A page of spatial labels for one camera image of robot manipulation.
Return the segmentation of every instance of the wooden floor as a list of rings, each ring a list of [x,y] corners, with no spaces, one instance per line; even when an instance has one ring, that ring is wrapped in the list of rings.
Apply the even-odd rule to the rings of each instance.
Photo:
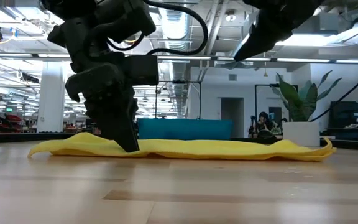
[[[55,157],[0,144],[0,224],[358,224],[358,151],[324,163]]]

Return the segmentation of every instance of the pillar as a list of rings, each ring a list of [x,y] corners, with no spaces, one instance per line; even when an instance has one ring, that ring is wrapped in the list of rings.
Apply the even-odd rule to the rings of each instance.
[[[62,62],[44,62],[37,132],[63,131],[65,86]]]
[[[76,124],[76,115],[75,114],[70,114],[68,117],[68,124]]]

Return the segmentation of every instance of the white planter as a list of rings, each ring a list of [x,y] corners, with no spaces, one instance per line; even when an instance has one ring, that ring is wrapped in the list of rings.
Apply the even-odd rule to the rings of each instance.
[[[286,122],[283,138],[304,147],[320,147],[320,128],[316,122]]]

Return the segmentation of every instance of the green leaf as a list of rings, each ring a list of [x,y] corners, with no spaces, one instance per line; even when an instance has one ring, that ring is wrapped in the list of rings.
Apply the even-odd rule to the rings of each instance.
[[[272,87],[273,93],[278,95],[281,100],[283,101],[284,106],[286,107],[287,110],[289,110],[289,106],[288,106],[288,101],[284,98],[284,96],[281,94],[280,90],[278,90],[275,87]]]
[[[292,121],[299,122],[299,121],[307,121],[303,114],[302,106],[296,106],[294,102],[289,101],[289,111],[290,117]]]
[[[321,84],[323,84],[323,83],[327,80],[328,75],[329,75],[331,72],[332,72],[332,70],[329,71],[327,74],[323,75],[323,77],[321,78],[321,81],[320,81],[320,85],[318,85],[317,88],[320,88]]]
[[[311,81],[308,80],[308,81],[305,83],[304,87],[302,87],[302,88],[299,90],[298,95],[299,95],[299,99],[300,99],[301,101],[304,101],[304,100],[306,99],[306,95],[307,95],[308,92],[309,92],[310,86],[311,86]]]
[[[303,102],[303,108],[302,108],[303,114],[307,121],[316,110],[316,105],[317,105],[317,86],[316,84],[312,84],[306,95],[305,101]]]
[[[335,82],[331,85],[331,87],[329,87],[329,89],[327,89],[326,91],[322,92],[318,97],[317,97],[317,101],[323,99],[324,97],[328,96],[329,92],[331,92],[331,90],[339,83],[339,81],[341,81],[342,78],[338,78],[337,80],[335,80]]]
[[[302,101],[299,99],[298,93],[296,92],[296,89],[291,84],[286,83],[279,74],[278,79],[280,80],[280,90],[281,94],[284,96],[284,98],[290,102],[292,101],[295,106],[301,106]]]

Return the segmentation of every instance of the yellow cloth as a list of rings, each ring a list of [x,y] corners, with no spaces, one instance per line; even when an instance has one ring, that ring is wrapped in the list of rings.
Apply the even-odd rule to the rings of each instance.
[[[167,158],[181,159],[242,159],[266,160],[282,157],[298,161],[322,161],[335,152],[329,140],[322,149],[300,147],[291,141],[282,140],[275,144],[236,142],[236,141],[179,141],[179,140],[139,140],[140,150],[127,153],[116,142],[89,133],[80,133],[66,140],[45,141],[29,152],[29,157],[37,152],[50,152],[57,156],[111,156],[145,157],[158,154]]]

